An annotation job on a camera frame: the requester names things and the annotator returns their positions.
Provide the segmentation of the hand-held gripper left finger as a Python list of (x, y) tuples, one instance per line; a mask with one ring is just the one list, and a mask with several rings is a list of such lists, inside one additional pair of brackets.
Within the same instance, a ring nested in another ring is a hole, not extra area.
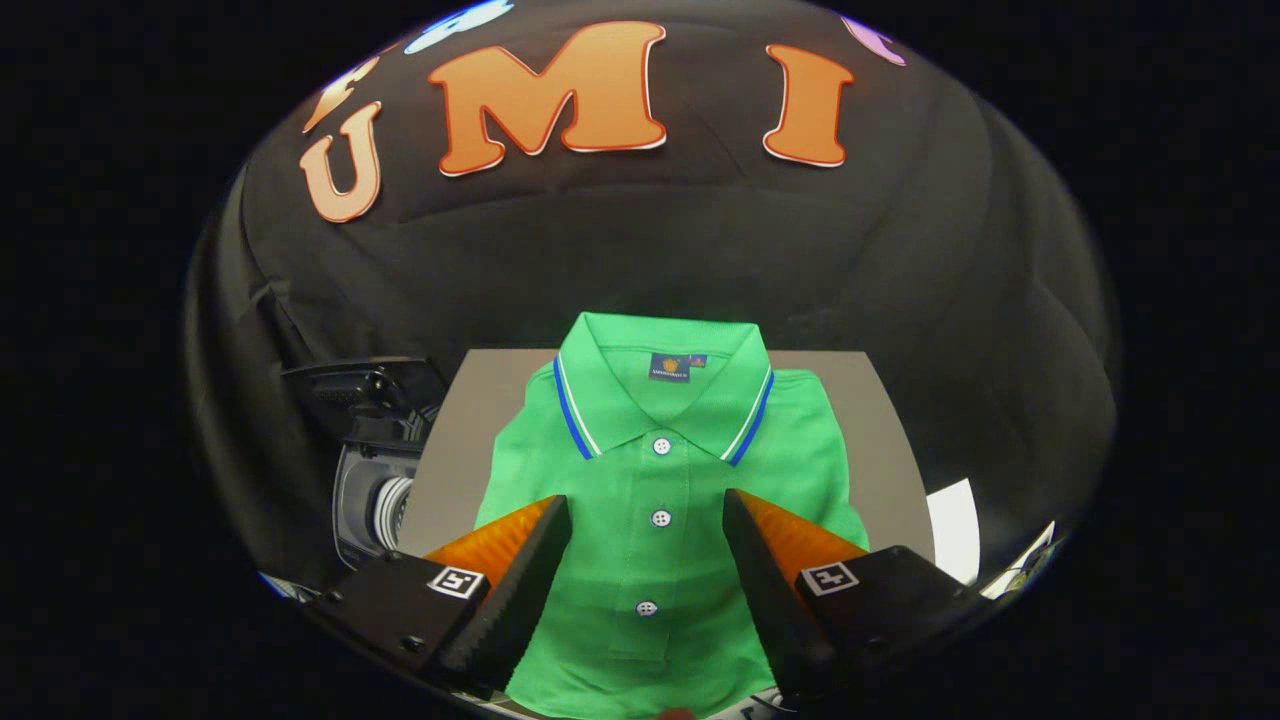
[(568, 500), (548, 496), (430, 553), (387, 551), (305, 614), (396, 674), (489, 700), (524, 657), (571, 536)]

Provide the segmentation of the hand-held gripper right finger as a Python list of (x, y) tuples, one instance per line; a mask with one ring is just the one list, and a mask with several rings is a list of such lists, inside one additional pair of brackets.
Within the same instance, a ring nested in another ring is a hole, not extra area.
[(868, 551), (745, 489), (722, 529), (787, 708), (817, 708), (895, 679), (993, 611), (915, 551)]

